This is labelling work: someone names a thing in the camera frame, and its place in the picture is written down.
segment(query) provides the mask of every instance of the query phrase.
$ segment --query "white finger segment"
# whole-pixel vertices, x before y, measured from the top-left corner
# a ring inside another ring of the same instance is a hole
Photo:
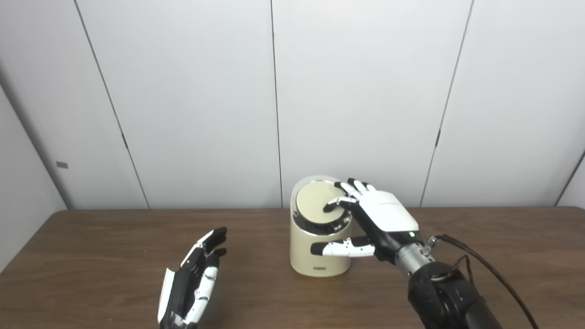
[[[323,256],[336,257],[369,257],[374,255],[376,249],[373,245],[354,246],[350,238],[343,241],[342,244],[330,242],[323,249]]]
[[[195,303],[185,316],[185,320],[183,320],[186,324],[188,323],[198,323],[207,307],[207,303],[211,298],[211,293],[214,290],[215,279],[218,275],[218,268],[214,266],[210,266],[205,269],[203,272],[203,276],[201,277],[201,283],[199,284],[199,288],[195,290]]]
[[[362,195],[361,193],[356,191],[356,189],[354,189],[353,186],[351,186],[351,184],[349,184],[349,183],[341,182],[340,185],[341,185],[341,188],[345,191],[345,193],[347,193],[350,197],[354,197],[356,199],[359,199],[360,196]]]

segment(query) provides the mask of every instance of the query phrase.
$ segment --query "cream cylindrical container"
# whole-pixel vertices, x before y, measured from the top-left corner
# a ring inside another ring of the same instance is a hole
[[[311,254],[314,242],[328,242],[351,236],[351,216],[341,207],[324,213],[328,201],[343,196],[330,176],[310,176],[300,180],[291,196],[291,265],[308,276],[335,276],[349,268],[347,257]]]

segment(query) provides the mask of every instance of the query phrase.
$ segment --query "panel seam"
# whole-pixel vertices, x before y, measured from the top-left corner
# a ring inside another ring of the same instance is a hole
[[[104,84],[104,88],[106,90],[106,94],[108,95],[110,106],[112,107],[112,112],[114,117],[116,118],[116,123],[118,123],[118,129],[120,130],[120,134],[124,136],[124,131],[122,130],[122,125],[120,124],[120,119],[118,118],[118,113],[116,113],[116,108],[113,105],[112,96],[110,95],[108,85],[106,84],[106,80],[104,78],[104,74],[102,72],[102,68],[99,65],[98,57],[95,54],[94,45],[91,43],[90,34],[87,32],[87,27],[85,26],[85,21],[83,20],[83,16],[81,14],[81,10],[79,8],[79,4],[77,0],[73,0],[75,3],[75,8],[77,9],[77,13],[79,15],[79,19],[81,20],[81,25],[83,26],[83,31],[85,32],[85,37],[87,38],[87,42],[90,44],[91,53],[94,56],[95,64],[98,67],[99,76],[102,78],[102,83]],[[132,163],[132,168],[134,169],[134,174],[138,179],[138,184],[140,186],[140,190],[142,191],[142,196],[144,197],[144,201],[146,202],[146,207],[150,209],[150,204],[148,203],[148,199],[146,198],[146,193],[144,192],[144,187],[142,186],[142,181],[140,181],[140,176],[138,175],[138,171],[136,170],[136,165],[134,164],[134,158],[132,157],[132,153],[130,152],[130,148],[128,144],[126,144],[126,150],[128,151],[128,156],[130,157],[130,162]]]
[[[453,82],[455,81],[455,75],[457,73],[457,68],[459,67],[459,59],[461,58],[461,51],[463,49],[463,44],[465,42],[465,36],[467,35],[467,27],[469,26],[469,20],[472,16],[473,4],[475,0],[472,0],[471,4],[469,5],[469,13],[467,13],[467,21],[465,21],[465,28],[463,29],[463,36],[461,38],[461,44],[459,45],[459,52],[457,53],[457,59],[455,60],[455,67],[453,68],[453,75],[451,76],[451,83],[449,84],[449,91],[447,92],[447,99],[445,100],[445,107],[443,108],[443,115],[441,116],[441,122],[439,124],[439,132],[443,129],[443,122],[445,121],[445,113],[447,113],[447,106],[449,105],[449,100],[451,98],[451,90],[453,89]],[[433,148],[433,154],[431,155],[431,162],[429,163],[429,169],[426,172],[426,179],[425,185],[422,188],[422,195],[421,195],[421,203],[418,205],[422,207],[422,202],[425,199],[426,187],[429,183],[429,176],[431,175],[431,168],[433,166],[433,160],[435,159],[435,153],[437,151],[437,147],[439,146],[439,138],[435,142],[435,147]]]
[[[280,160],[280,125],[278,122],[278,88],[276,86],[276,50],[274,46],[274,13],[272,9],[272,2],[270,0],[270,24],[272,27],[272,59],[274,66],[274,105],[276,108],[276,139],[278,143],[278,175],[280,179],[280,208],[284,208],[283,199],[283,167],[282,161]]]

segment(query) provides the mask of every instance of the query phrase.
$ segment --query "white wall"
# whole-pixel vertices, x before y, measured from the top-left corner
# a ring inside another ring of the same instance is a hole
[[[554,205],[585,149],[584,13],[475,2],[423,206]]]
[[[585,208],[585,164],[583,162],[575,171],[558,205]]]
[[[471,4],[80,0],[112,108],[75,2],[8,0],[0,82],[73,208],[287,206],[312,174],[552,205],[585,149],[585,3]]]
[[[0,77],[70,207],[146,208],[73,1],[0,2]]]
[[[0,88],[0,272],[65,204]]]
[[[283,201],[312,174],[421,200],[470,1],[273,1]]]
[[[269,0],[79,6],[152,208],[281,206]]]

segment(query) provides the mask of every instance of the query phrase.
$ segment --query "black arm joint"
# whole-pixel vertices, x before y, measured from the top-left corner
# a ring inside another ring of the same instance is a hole
[[[432,262],[416,271],[408,282],[408,301],[425,328],[501,328],[475,286],[459,270],[452,269],[451,265]]]

